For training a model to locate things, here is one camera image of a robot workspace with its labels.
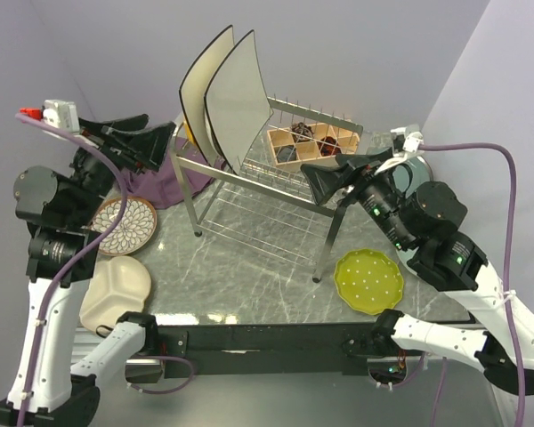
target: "wooden box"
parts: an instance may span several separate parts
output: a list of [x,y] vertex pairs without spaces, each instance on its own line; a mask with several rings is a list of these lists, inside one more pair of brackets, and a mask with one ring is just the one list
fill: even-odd
[[[288,172],[297,172],[303,163],[335,166],[336,156],[323,156],[320,152],[320,148],[325,144],[324,140],[329,141],[328,137],[330,137],[336,141],[336,145],[326,143],[328,150],[332,152],[334,147],[338,147],[342,154],[354,154],[360,143],[360,136],[357,133],[339,129],[326,123],[316,123],[309,125],[309,127],[312,129],[312,137],[303,137],[305,141],[299,140],[297,142],[293,139],[291,129],[288,127],[267,131],[269,151],[276,167]],[[278,159],[278,153],[284,147],[296,150],[295,156],[292,156],[295,159],[289,157],[287,157],[288,160],[285,158]],[[289,155],[292,153],[291,150],[286,151]]]

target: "white wall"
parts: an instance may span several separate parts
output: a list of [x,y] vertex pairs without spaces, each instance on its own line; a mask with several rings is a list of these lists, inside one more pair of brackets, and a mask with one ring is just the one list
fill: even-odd
[[368,130],[431,110],[488,0],[32,0],[99,119],[180,110],[184,73],[228,24],[256,30],[270,95]]
[[0,400],[10,390],[28,315],[29,234],[14,215],[12,185],[25,168],[46,165],[66,170],[75,149],[14,119],[21,107],[44,99],[77,103],[90,117],[81,92],[31,5],[0,0]]
[[[428,143],[503,144],[518,169],[511,288],[534,310],[534,0],[492,0],[435,103]],[[508,172],[499,154],[428,157],[469,207],[469,233],[502,267]],[[534,425],[534,398],[526,425]]]

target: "metal rack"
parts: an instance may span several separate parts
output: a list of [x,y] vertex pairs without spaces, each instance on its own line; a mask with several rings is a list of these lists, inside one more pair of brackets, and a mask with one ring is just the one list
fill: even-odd
[[[362,134],[362,126],[347,121],[344,118],[322,113],[310,108],[304,108],[287,101],[281,101],[275,97],[269,98],[271,107],[276,110],[271,117],[267,128],[283,128],[284,118],[292,123],[297,117],[304,123],[324,123],[344,129],[352,134]],[[325,206],[315,205],[312,202],[312,194],[308,183],[300,172],[281,170],[273,165],[263,141],[263,132],[255,140],[252,148],[243,161],[239,161],[239,175],[232,171],[224,171],[210,165],[201,165],[188,156],[193,146],[188,142],[182,149],[175,149],[176,138],[185,138],[183,120],[177,120],[173,141],[170,144],[170,156],[174,172],[180,184],[191,226],[196,236],[201,236],[205,230],[217,236],[237,241],[248,247],[253,247],[261,254],[268,254],[286,262],[314,269],[312,280],[319,282],[324,269],[325,261],[330,255],[336,235],[342,224],[345,209],[340,208],[336,201],[330,201]],[[191,197],[187,183],[185,169],[190,169],[218,180],[214,193],[207,201],[203,211],[198,214]],[[274,205],[270,198],[274,198],[283,204]],[[269,222],[272,226],[289,227],[292,230],[300,230],[305,235],[320,239],[320,249],[315,258],[305,256],[296,249],[284,247],[279,243],[268,241],[267,238],[254,236],[236,227],[229,227],[219,221],[211,220],[206,216],[212,205],[221,208],[237,208],[245,212],[246,216],[257,215],[262,222]],[[301,208],[298,210],[287,209],[291,205]]]

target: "yellow object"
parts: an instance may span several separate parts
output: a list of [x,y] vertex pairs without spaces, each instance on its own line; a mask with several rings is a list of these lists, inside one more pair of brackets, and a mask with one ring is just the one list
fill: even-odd
[[194,135],[192,134],[192,131],[190,130],[190,127],[188,126],[188,122],[184,120],[184,128],[186,129],[186,136],[188,137],[188,141],[194,146],[197,147],[196,142],[194,140]]
[[385,254],[359,249],[338,260],[335,284],[340,297],[352,309],[376,315],[401,301],[403,277]]

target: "red connector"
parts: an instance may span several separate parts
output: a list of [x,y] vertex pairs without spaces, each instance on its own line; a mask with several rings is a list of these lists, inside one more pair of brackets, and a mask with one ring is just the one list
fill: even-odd
[[35,120],[44,118],[44,113],[41,109],[20,109],[20,113],[30,116]]

